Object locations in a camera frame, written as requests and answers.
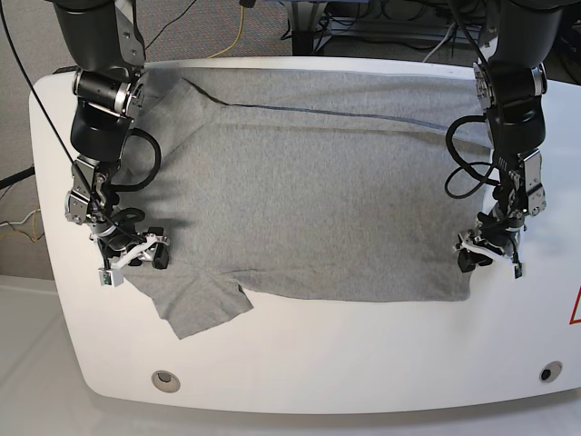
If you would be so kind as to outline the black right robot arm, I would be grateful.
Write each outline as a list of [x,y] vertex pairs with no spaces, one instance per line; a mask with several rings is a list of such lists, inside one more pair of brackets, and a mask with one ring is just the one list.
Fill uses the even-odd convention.
[[[161,167],[161,147],[133,125],[143,102],[145,44],[134,1],[56,1],[54,10],[76,64],[72,91],[77,106],[70,143],[78,153],[74,184],[65,201],[68,221],[87,225],[103,257],[104,274],[124,265],[169,264],[169,241],[161,227],[140,233],[145,214],[120,208],[122,193],[141,191]],[[153,168],[139,182],[116,184],[126,142],[137,137],[153,149]]]

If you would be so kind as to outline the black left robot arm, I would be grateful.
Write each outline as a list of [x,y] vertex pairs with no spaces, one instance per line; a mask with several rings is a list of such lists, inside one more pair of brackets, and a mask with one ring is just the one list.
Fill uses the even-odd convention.
[[[479,186],[492,187],[495,203],[490,212],[478,214],[474,228],[458,236],[458,267],[463,273],[508,259],[515,276],[522,274],[518,246],[526,218],[539,215],[547,206],[539,151],[546,138],[544,61],[569,5],[567,1],[487,1],[478,37],[465,33],[478,56],[474,74],[483,113],[453,122],[446,146],[460,171]],[[466,162],[453,144],[457,129],[471,123],[488,127],[493,152],[486,167],[498,172],[496,180],[480,173],[477,163]]]

